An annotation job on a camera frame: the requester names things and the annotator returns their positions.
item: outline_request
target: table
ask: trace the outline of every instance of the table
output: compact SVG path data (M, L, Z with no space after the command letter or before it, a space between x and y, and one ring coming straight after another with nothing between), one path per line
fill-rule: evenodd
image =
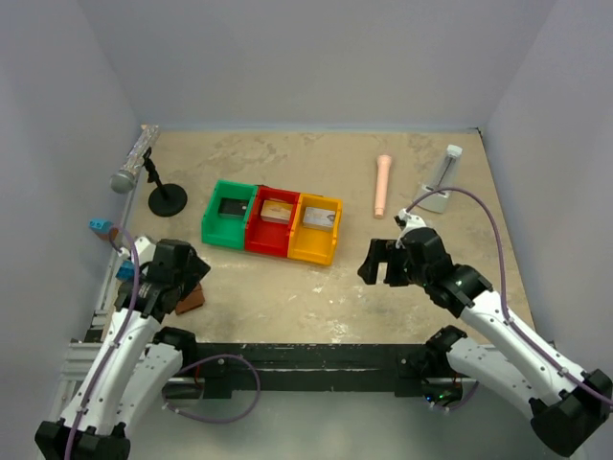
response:
M453 324L484 337L432 304L418 287L368 287L356 275L371 238L397 238L393 216L415 197L448 144L464 149L456 185L479 196L501 227L509 304L533 321L500 203L478 132L163 132L152 159L165 182L182 185L186 208L172 218L148 209L152 184L136 196L129 229L155 239L190 242L212 266L203 281L204 307L164 324L192 331L199 341L305 343L419 343ZM386 218L373 217L376 166L394 157ZM200 221L218 179L265 184L343 200L332 266L266 257L204 244ZM419 209L454 262L474 266L499 288L493 232L470 198L455 194L437 215Z

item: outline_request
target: robotic arm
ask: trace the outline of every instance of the robotic arm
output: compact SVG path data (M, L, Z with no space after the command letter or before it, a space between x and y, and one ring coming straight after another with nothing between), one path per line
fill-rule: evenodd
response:
M128 316L133 281L119 288L110 329L78 394L59 421L43 422L36 432L36 443L48 460L64 458L71 428L76 430L71 458L126 459L131 430L186 360L189 350L182 343L194 342L182 340L190 334L184 331L165 328L160 333L161 322L211 268L184 241L155 243L140 237L136 251L142 270L140 288L119 344L115 340ZM101 368L109 348L115 350ZM92 380L93 392L83 404L81 392Z
M587 373L563 356L501 302L483 275L471 266L453 264L439 235L421 218L402 210L396 221L402 228L400 238L371 240L359 276L372 285L378 265L387 263L385 284L422 287L436 305L462 319L502 353L493 354L460 330L447 327L428 342L431 354L423 357L420 368L433 365L444 354L451 369L474 377L515 405L531 419L545 445L570 456L610 412L606 402L574 381L610 399L611 379L600 370Z

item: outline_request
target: yellow bin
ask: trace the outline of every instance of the yellow bin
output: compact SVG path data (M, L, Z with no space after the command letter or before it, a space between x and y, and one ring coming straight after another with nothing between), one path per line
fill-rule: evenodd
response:
M297 261L313 262L319 265L331 265L338 239L338 225L343 213L343 202L336 198L300 194L296 209L296 218L289 234L287 257ZM331 231L317 230L303 226L305 208L328 209L336 213Z

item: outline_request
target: plastic container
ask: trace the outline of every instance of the plastic container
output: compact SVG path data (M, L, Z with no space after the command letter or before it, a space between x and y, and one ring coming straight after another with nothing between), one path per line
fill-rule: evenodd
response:
M257 185L240 184L228 180L218 180L202 217L202 242L218 246L244 249L245 227L251 215L251 208L258 192ZM219 215L222 198L249 200L244 218L225 218Z
M336 212L336 219L331 230L316 230L302 225L305 208L329 209ZM323 196L300 194L294 222L289 235L287 257L297 261L313 262L319 265L330 265L334 259L334 251L338 239L338 225L341 221L343 203L340 199Z
M245 249L270 256L287 257L291 225L296 216L299 198L300 194L296 192L259 186L245 229ZM267 222L261 219L261 207L267 199L276 199L293 205L288 223Z

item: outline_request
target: white wall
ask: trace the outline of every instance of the white wall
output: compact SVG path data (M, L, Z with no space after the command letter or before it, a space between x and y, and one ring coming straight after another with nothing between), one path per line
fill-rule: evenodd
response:
M476 127L555 0L79 0L141 121Z
M110 251L87 223L121 215L108 177L137 135L74 0L0 2L2 458L34 456L67 344L91 320Z
M558 0L485 129L538 330L613 375L613 3ZM591 443L610 458L613 422Z

